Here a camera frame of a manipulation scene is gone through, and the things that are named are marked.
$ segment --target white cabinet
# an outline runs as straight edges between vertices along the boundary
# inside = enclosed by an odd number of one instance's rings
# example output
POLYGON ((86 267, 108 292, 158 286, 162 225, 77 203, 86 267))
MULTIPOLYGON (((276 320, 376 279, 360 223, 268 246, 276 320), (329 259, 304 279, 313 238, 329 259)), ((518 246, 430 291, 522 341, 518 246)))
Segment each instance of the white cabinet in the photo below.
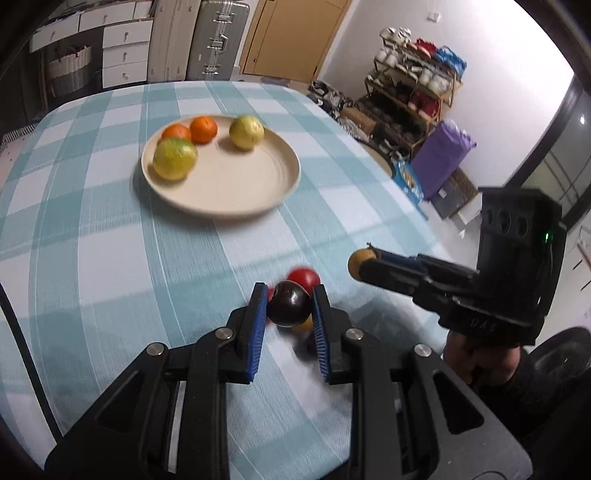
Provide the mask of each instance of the white cabinet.
POLYGON ((144 1, 144 2, 136 2, 135 3, 135 11, 134 11, 134 18, 148 18, 150 14, 150 7, 152 6, 152 2, 144 1))
POLYGON ((103 88, 125 85, 127 83, 144 82, 147 72, 147 61, 105 68, 103 69, 103 88))
POLYGON ((124 2, 82 12, 79 31, 133 20, 135 2, 124 2))
POLYGON ((148 60, 150 42, 118 45, 103 50, 103 68, 148 60))
POLYGON ((113 25, 112 27, 105 27, 105 32, 103 33, 103 48, 150 41, 151 33, 152 20, 135 21, 121 25, 113 25))
POLYGON ((57 20, 37 30, 29 42, 29 50, 36 51, 62 38, 78 33, 80 14, 74 14, 62 20, 57 20))

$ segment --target plate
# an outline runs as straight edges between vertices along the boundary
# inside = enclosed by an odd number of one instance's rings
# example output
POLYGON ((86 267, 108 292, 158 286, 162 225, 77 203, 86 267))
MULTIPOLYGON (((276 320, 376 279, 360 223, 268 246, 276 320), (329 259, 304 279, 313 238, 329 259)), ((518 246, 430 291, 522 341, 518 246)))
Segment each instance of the plate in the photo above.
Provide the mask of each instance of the plate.
POLYGON ((293 149, 272 130, 254 150, 238 149, 229 136, 234 117, 211 115, 217 136, 197 145, 197 164, 185 180, 161 179, 152 167, 162 132, 172 124, 187 127, 194 117, 165 125, 150 137, 142 153, 142 172, 148 184, 166 202, 197 215, 241 218, 264 213, 279 205, 298 186, 300 161, 293 149))

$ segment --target shelf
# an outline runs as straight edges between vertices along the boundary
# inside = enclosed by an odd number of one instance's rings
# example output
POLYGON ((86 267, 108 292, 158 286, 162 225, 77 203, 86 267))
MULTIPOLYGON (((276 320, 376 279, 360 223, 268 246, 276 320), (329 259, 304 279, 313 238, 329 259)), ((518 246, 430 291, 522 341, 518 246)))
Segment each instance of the shelf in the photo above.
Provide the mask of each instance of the shelf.
MULTIPOLYGON (((409 75, 404 73, 402 70, 397 69, 395 67, 391 67, 390 65, 384 63, 383 61, 379 61, 379 60, 374 59, 374 62, 376 64, 380 64, 380 65, 386 67, 386 69, 396 73, 400 78, 407 80, 408 83, 406 83, 406 85, 409 85, 413 88, 420 90, 421 92, 425 93, 426 95, 429 95, 429 97, 434 98, 435 100, 439 100, 440 102, 446 102, 449 104, 449 102, 447 100, 452 93, 453 87, 451 89, 449 89, 443 95, 438 95, 435 92, 433 92, 431 89, 429 89, 428 87, 425 87, 422 83, 416 82, 412 77, 409 77, 409 75)), ((378 73, 384 73, 384 70, 380 71, 380 69, 377 68, 377 65, 376 65, 376 70, 378 71, 378 73)))
POLYGON ((363 107, 363 113, 365 115, 367 115, 368 117, 372 118, 373 120, 379 122, 382 125, 385 125, 386 127, 388 127, 392 132, 394 132, 396 134, 396 137, 398 138, 398 140, 400 141, 400 143, 403 143, 404 145, 406 145, 409 150, 411 151, 411 158, 413 157, 413 151, 415 148, 417 148, 420 144, 422 144, 428 137, 428 135, 425 135, 424 137, 422 137, 421 140, 415 142, 415 143, 410 143, 403 134, 401 134, 400 132, 398 132, 397 130, 393 129, 391 125, 389 125, 388 123, 386 123, 382 118, 380 118, 378 115, 376 115, 375 113, 373 113, 371 110, 363 107))
POLYGON ((377 85, 375 82, 370 82, 368 79, 365 79, 365 84, 370 86, 371 88, 373 88, 377 92, 381 93, 385 97, 389 98, 395 105, 399 106, 400 108, 402 108, 403 110, 408 112, 415 120, 418 120, 418 121, 426 124, 427 127, 430 127, 432 124, 437 124, 437 121, 438 121, 437 118, 431 118, 430 120, 423 118, 421 115, 419 115, 417 112, 415 112, 412 108, 410 108, 406 103, 403 103, 400 100, 398 100, 394 95, 389 93, 386 89, 380 87, 380 85, 377 85))
POLYGON ((380 37, 384 41, 385 46, 398 48, 398 49, 404 51, 405 53, 412 55, 415 59, 419 60, 420 62, 424 63, 425 65, 429 65, 431 67, 435 67, 435 68, 442 70, 442 72, 446 76, 448 76, 450 80, 452 80, 453 77, 455 77, 456 84, 459 86, 463 86, 463 82, 459 78, 457 78, 456 73, 453 72, 452 74, 450 74, 449 73, 450 67, 448 67, 444 63, 441 63, 439 60, 435 60, 433 58, 431 58, 431 60, 426 59, 425 57, 421 57, 414 48, 398 45, 396 42, 385 38, 382 34, 380 34, 380 37))

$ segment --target metal screw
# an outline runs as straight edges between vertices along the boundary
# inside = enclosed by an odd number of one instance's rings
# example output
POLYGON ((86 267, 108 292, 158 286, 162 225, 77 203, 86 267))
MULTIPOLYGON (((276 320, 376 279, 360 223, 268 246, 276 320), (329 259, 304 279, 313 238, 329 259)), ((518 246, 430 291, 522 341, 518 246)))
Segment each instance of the metal screw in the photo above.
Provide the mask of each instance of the metal screw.
POLYGON ((158 356, 164 352, 164 345, 158 342, 151 343, 147 346, 146 352, 148 352, 148 355, 158 356))
POLYGON ((422 343, 419 343, 418 345, 415 345, 414 352, 418 356, 429 356, 433 353, 433 350, 431 350, 431 347, 429 347, 428 345, 423 345, 422 343))
POLYGON ((345 335, 351 340, 361 340, 363 338, 363 331, 358 328, 350 328, 345 332, 345 335))
POLYGON ((216 330, 216 337, 220 340, 229 340, 234 335, 234 332, 231 328, 222 327, 216 330))

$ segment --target table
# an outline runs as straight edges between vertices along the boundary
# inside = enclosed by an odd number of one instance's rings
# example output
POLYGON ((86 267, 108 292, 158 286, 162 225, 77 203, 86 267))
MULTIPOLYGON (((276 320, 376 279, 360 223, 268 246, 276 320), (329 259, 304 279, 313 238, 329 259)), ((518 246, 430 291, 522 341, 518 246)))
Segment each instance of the table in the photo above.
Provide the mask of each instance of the table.
MULTIPOLYGON (((385 341, 440 348, 443 329, 411 300, 353 281, 366 242, 446 254, 365 150, 302 94, 259 83, 178 82, 104 92, 39 123, 0 195, 0 281, 63 432, 150 342, 175 347, 226 323, 254 283, 311 265, 334 306, 385 341), (150 135, 181 116, 258 115, 298 154, 301 183, 260 218, 175 210, 138 169, 150 135)), ((350 389, 267 329, 255 382, 228 393, 235 479, 318 478, 348 456, 350 389)), ((4 318, 0 413, 33 458, 53 440, 4 318)))

